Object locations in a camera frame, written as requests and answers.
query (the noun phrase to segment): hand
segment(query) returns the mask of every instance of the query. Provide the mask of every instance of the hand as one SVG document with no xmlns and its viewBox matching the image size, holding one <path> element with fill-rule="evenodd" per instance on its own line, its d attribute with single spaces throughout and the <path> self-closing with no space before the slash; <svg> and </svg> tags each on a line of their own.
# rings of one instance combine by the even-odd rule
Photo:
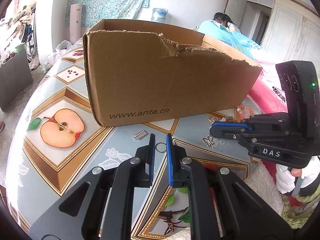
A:
<svg viewBox="0 0 320 240">
<path fill-rule="evenodd" d="M 301 188 L 309 186 L 320 174 L 320 160 L 317 156 L 313 156 L 308 165 L 302 169 L 292 168 L 288 171 L 287 166 L 276 165 L 276 187 L 282 193 L 290 192 L 295 187 L 295 177 L 303 179 Z"/>
</svg>

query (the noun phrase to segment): metal clip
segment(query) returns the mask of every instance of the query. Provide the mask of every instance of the metal clip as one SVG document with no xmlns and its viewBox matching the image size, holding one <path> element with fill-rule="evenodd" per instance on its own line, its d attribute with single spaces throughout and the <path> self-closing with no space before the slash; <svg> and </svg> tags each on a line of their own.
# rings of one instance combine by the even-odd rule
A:
<svg viewBox="0 0 320 240">
<path fill-rule="evenodd" d="M 147 132 L 145 130 L 142 130 L 141 132 L 136 133 L 133 138 L 136 140 L 140 140 L 141 138 L 145 137 L 147 135 Z"/>
</svg>

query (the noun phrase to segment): white wardrobe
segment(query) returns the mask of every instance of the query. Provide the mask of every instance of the white wardrobe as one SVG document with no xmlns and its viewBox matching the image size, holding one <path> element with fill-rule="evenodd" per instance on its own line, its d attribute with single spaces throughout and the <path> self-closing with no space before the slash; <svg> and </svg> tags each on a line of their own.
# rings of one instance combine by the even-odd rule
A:
<svg viewBox="0 0 320 240">
<path fill-rule="evenodd" d="M 279 61 L 312 61 L 320 77 L 320 18 L 291 0 L 275 0 L 261 46 Z"/>
</svg>

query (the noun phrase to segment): metal screw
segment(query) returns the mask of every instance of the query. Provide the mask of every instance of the metal screw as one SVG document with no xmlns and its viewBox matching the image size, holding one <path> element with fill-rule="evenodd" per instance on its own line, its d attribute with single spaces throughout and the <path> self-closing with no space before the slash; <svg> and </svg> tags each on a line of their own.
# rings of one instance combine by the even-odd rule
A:
<svg viewBox="0 0 320 240">
<path fill-rule="evenodd" d="M 130 159 L 130 163 L 131 164 L 138 164 L 140 161 L 141 160 L 138 157 L 133 157 L 133 158 Z"/>
<path fill-rule="evenodd" d="M 228 168 L 226 168 L 226 167 L 222 167 L 220 169 L 220 173 L 223 174 L 223 175 L 227 175 L 227 174 L 230 173 L 230 170 Z"/>
<path fill-rule="evenodd" d="M 184 157 L 182 159 L 182 163 L 184 164 L 190 164 L 192 162 L 192 159 L 190 157 Z"/>
<path fill-rule="evenodd" d="M 102 168 L 101 167 L 95 167 L 92 169 L 92 174 L 94 175 L 98 175 L 102 172 Z"/>
</svg>

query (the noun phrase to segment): green bowl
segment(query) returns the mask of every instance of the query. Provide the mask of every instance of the green bowl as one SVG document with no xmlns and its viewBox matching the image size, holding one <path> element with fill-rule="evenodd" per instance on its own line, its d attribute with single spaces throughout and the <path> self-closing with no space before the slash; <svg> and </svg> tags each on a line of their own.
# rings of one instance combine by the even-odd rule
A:
<svg viewBox="0 0 320 240">
<path fill-rule="evenodd" d="M 20 45 L 18 45 L 17 47 L 14 48 L 14 53 L 18 54 L 23 50 L 24 50 L 24 43 L 21 43 Z"/>
</svg>

